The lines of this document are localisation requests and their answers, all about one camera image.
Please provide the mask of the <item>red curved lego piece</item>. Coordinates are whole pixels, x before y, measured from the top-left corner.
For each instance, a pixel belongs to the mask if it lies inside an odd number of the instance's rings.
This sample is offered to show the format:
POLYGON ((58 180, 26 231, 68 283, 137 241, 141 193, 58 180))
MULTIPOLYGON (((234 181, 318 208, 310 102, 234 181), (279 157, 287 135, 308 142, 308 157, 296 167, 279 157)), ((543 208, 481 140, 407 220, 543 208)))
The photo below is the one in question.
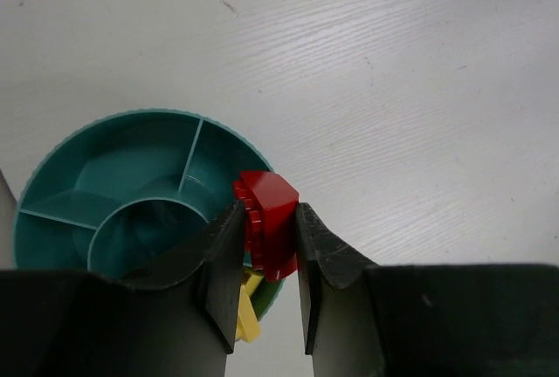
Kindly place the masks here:
POLYGON ((245 250, 252 268, 269 282, 297 268, 295 211, 299 193, 281 175, 242 171, 233 183, 234 196, 245 205, 245 250))

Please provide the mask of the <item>yellow lego piece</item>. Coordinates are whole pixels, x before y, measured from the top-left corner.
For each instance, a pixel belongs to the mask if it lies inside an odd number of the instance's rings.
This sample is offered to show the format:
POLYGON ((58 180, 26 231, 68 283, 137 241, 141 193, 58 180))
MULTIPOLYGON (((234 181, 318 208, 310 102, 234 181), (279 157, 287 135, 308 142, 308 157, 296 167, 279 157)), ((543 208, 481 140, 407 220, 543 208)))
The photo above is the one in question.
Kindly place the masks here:
POLYGON ((264 276, 259 271, 254 271, 249 267, 244 268, 244 277, 241 284, 241 292, 251 298, 259 288, 264 276))

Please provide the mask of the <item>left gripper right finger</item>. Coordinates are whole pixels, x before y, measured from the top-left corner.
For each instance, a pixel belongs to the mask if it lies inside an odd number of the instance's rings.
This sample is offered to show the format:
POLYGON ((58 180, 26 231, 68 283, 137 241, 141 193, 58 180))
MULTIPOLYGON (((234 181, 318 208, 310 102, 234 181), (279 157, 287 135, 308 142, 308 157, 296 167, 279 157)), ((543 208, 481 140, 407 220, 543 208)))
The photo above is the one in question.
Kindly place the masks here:
POLYGON ((374 263, 296 210, 305 352, 317 376, 555 376, 558 269, 374 263))

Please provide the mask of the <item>yellow long lego brick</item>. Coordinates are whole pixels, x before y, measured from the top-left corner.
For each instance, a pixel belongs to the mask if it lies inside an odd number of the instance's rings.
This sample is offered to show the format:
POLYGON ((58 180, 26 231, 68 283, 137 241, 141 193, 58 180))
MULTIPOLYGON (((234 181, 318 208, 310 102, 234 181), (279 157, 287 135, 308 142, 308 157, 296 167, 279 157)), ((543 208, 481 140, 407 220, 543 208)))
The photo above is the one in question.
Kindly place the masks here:
POLYGON ((236 340, 251 343, 260 334, 259 321, 253 309, 252 302, 245 287, 242 286, 239 292, 236 340))

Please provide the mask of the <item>teal round divided container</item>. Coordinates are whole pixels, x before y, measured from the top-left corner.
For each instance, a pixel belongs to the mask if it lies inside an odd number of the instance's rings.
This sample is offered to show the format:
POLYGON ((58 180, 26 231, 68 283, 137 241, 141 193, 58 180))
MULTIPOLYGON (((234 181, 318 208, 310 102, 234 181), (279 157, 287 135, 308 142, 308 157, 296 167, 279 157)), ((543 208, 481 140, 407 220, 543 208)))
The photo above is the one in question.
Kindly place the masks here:
POLYGON ((170 291, 203 264, 204 229, 233 202, 257 148, 195 113, 117 113, 61 141, 20 196, 12 233, 22 270, 82 270, 138 291, 170 291))

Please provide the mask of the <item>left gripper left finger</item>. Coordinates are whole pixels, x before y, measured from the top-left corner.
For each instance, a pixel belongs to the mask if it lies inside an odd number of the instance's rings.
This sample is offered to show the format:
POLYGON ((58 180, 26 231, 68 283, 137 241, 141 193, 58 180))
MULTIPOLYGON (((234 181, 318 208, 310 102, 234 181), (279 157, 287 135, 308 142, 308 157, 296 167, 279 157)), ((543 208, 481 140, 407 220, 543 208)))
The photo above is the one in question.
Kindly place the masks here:
POLYGON ((1 274, 4 376, 221 376, 235 344, 245 209, 121 279, 1 274))

